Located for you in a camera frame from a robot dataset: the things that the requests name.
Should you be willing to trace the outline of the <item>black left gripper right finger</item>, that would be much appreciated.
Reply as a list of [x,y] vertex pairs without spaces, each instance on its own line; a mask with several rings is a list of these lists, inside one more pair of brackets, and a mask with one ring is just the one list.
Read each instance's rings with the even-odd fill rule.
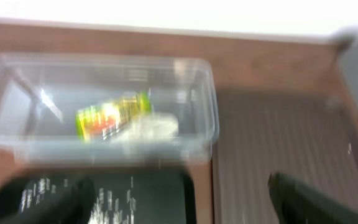
[[284,173],[270,174],[268,192],[280,224],[358,224],[358,213]]

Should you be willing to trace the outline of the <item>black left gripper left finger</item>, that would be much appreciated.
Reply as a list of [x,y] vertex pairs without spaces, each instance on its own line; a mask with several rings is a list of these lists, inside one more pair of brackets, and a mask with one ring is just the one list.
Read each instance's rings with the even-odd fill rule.
[[83,176],[35,207],[0,218],[0,224],[87,224],[95,200],[94,183],[88,176]]

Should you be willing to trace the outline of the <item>dark brown serving tray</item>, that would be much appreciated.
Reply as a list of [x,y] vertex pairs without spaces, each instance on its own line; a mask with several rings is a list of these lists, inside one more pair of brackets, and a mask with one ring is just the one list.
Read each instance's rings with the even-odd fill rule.
[[358,131],[335,98],[223,88],[214,221],[277,223],[268,179],[284,172],[358,213]]

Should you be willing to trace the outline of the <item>white crumpled tissue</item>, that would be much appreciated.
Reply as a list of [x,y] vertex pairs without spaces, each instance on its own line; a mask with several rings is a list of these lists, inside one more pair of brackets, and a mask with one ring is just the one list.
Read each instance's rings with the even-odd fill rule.
[[111,141],[169,141],[179,132],[178,118],[170,113],[149,113],[135,117]]

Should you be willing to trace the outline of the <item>black waste tray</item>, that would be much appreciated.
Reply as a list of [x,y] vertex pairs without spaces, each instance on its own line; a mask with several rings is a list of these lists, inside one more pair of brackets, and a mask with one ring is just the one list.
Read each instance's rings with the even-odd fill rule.
[[17,184],[21,177],[120,175],[134,177],[137,209],[133,223],[196,223],[195,191],[183,170],[54,170],[13,177],[0,187],[0,218],[17,213]]

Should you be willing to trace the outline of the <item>spilled rice pile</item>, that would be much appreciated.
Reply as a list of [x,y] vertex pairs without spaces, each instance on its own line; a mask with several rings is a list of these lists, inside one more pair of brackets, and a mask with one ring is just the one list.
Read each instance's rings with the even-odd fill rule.
[[21,177],[17,223],[133,223],[139,189],[120,175]]

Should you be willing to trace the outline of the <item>orange green snack wrapper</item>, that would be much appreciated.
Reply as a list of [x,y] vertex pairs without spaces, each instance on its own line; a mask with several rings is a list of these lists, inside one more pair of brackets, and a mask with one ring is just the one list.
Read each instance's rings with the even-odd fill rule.
[[122,132],[132,120],[149,112],[151,102],[144,91],[91,105],[76,112],[77,136],[85,141],[107,141]]

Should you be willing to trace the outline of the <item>clear plastic waste bin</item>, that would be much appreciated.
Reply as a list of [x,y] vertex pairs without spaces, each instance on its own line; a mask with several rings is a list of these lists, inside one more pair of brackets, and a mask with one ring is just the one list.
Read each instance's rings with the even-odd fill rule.
[[[169,141],[85,141],[75,115],[105,101],[149,94],[151,112],[178,118]],[[29,164],[124,166],[207,161],[219,136],[209,63],[196,58],[0,54],[0,149]]]

